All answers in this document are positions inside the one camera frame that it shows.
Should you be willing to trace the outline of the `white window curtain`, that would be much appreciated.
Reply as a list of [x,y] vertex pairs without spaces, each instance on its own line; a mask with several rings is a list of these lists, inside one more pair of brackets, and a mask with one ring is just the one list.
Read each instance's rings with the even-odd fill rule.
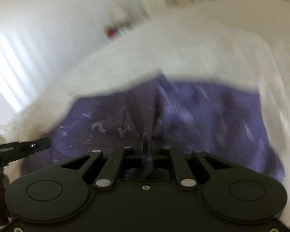
[[40,92],[37,74],[19,34],[0,30],[0,93],[13,111],[20,112]]

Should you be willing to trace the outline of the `white satin bedspread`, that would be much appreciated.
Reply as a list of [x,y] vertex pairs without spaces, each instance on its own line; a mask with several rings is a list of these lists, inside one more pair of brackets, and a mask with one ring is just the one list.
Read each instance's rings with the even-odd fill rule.
[[73,101],[164,74],[258,90],[262,117],[285,168],[290,227],[290,3],[222,0],[179,9],[136,28],[57,79],[0,131],[0,143],[50,131]]

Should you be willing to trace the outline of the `purple patterned garment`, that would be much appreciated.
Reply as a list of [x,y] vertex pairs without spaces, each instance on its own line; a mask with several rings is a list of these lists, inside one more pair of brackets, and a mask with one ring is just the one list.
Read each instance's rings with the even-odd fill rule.
[[204,151],[278,181],[283,165],[270,147],[258,93],[214,83],[154,78],[124,92],[82,97],[49,133],[52,147],[27,157],[22,174],[62,163],[93,149],[155,139],[184,154]]

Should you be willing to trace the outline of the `red box on nightstand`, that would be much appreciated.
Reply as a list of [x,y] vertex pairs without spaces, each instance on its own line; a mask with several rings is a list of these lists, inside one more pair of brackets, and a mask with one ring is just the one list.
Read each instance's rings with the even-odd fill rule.
[[114,39],[120,35],[120,27],[118,26],[107,26],[104,28],[104,33],[108,39]]

